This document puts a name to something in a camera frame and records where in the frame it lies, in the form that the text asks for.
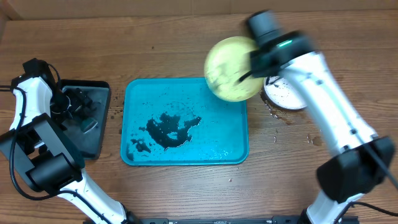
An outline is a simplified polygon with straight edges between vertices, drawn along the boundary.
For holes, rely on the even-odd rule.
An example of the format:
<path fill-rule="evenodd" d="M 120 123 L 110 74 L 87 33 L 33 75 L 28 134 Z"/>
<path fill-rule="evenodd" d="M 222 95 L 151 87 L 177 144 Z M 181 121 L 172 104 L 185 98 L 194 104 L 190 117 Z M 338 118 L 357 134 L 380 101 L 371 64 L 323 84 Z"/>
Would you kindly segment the dark green sponge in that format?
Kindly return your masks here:
<path fill-rule="evenodd" d="M 81 121 L 80 129 L 83 133 L 87 133 L 91 129 L 93 129 L 98 124 L 97 120 L 94 118 L 86 118 Z"/>

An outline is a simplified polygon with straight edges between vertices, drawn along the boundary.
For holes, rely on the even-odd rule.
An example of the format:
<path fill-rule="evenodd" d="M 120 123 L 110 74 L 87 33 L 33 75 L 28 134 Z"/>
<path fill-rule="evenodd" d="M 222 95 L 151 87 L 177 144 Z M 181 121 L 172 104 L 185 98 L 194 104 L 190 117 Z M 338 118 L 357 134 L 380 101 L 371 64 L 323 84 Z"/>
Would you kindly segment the white plate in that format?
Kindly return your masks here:
<path fill-rule="evenodd" d="M 267 99 L 279 108 L 285 110 L 302 110 L 307 107 L 303 99 L 282 77 L 267 77 L 264 79 L 264 91 Z"/>

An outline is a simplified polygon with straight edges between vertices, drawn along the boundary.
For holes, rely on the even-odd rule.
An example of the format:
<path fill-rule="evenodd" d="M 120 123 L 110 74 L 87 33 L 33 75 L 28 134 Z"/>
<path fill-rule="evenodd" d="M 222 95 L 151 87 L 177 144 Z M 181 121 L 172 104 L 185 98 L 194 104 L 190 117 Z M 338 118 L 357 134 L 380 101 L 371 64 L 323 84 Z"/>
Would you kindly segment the yellow-green plate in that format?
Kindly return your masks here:
<path fill-rule="evenodd" d="M 251 70 L 249 53 L 256 50 L 254 40 L 235 36 L 214 45 L 206 56 L 204 75 L 210 90 L 220 99 L 230 102 L 253 97 L 263 87 L 263 78 L 239 78 Z"/>

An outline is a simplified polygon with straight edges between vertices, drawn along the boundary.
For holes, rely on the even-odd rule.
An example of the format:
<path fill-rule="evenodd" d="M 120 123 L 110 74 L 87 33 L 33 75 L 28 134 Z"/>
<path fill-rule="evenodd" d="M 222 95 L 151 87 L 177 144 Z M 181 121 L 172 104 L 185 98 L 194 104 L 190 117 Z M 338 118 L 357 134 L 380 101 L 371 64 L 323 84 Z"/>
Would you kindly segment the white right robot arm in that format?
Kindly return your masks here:
<path fill-rule="evenodd" d="M 250 53 L 248 77 L 281 77 L 306 104 L 321 129 L 331 159 L 317 169 L 320 192 L 297 223 L 347 223 L 346 212 L 361 197 L 393 178 L 395 152 L 389 137 L 380 137 L 343 93 L 323 54 L 303 32 L 283 33 L 271 11 L 246 20 L 257 49 Z"/>

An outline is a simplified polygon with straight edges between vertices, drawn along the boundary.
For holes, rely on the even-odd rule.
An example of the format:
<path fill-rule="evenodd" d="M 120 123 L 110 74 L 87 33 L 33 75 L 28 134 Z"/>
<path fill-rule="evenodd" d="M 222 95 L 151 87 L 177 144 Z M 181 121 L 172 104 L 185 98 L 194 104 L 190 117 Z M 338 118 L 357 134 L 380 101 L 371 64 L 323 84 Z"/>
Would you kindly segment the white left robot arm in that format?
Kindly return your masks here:
<path fill-rule="evenodd" d="M 23 196 L 41 201 L 63 198 L 89 223 L 138 223 L 88 175 L 85 162 L 101 152 L 111 90 L 104 81 L 63 80 L 56 68 L 37 58 L 2 91 L 16 98 L 14 120 L 1 136 L 13 186 L 30 188 Z"/>

